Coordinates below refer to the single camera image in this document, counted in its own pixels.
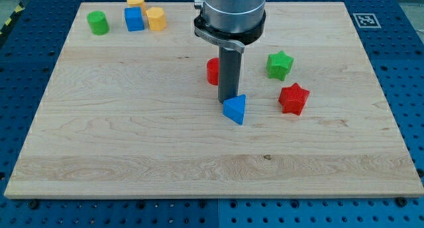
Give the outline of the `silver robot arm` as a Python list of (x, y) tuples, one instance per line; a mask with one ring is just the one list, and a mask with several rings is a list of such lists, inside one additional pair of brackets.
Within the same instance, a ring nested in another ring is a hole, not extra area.
[(199, 15), (194, 33), (203, 40), (240, 54), (264, 30), (266, 0), (194, 0)]

